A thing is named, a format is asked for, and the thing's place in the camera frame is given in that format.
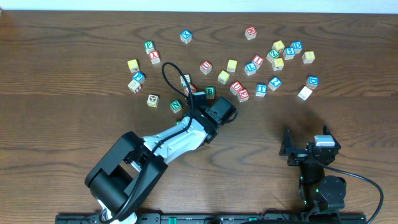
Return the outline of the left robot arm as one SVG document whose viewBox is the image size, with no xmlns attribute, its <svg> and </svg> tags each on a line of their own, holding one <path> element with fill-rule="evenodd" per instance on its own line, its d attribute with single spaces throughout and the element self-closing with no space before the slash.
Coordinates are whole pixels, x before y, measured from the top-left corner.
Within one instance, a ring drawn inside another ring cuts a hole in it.
<svg viewBox="0 0 398 224">
<path fill-rule="evenodd" d="M 152 136 L 123 134 L 85 178 L 102 206 L 100 223 L 137 220 L 136 210 L 158 183 L 168 164 L 182 154 L 210 143 L 222 125 L 237 117 L 237 109 L 221 97 L 208 106 L 204 95 L 193 95 L 181 122 Z"/>
</svg>

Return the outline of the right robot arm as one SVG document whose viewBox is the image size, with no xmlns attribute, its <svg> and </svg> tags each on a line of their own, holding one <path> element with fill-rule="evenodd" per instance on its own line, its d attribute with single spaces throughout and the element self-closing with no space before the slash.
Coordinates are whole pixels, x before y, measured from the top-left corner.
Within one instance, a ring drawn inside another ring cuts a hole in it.
<svg viewBox="0 0 398 224">
<path fill-rule="evenodd" d="M 327 126 L 304 149 L 295 148 L 289 130 L 285 130 L 279 155 L 288 158 L 288 166 L 300 168 L 299 194 L 305 204 L 299 213 L 301 220 L 307 222 L 314 215 L 338 213 L 345 207 L 345 179 L 325 174 L 325 167 L 335 160 L 340 149 Z"/>
</svg>

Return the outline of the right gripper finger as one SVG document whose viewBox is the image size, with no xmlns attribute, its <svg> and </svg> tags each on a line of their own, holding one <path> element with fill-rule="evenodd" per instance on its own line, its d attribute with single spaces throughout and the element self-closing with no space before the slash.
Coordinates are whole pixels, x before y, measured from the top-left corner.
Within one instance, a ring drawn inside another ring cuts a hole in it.
<svg viewBox="0 0 398 224">
<path fill-rule="evenodd" d="M 294 147 L 292 144 L 292 138 L 290 135 L 290 131 L 288 128 L 285 128 L 282 145 L 279 150 L 279 155 L 280 156 L 288 156 L 288 155 L 292 154 L 293 152 L 294 152 Z"/>
<path fill-rule="evenodd" d="M 326 140 L 323 143 L 324 146 L 341 148 L 340 143 L 332 135 L 327 125 L 323 126 L 323 134 L 326 136 Z"/>
</svg>

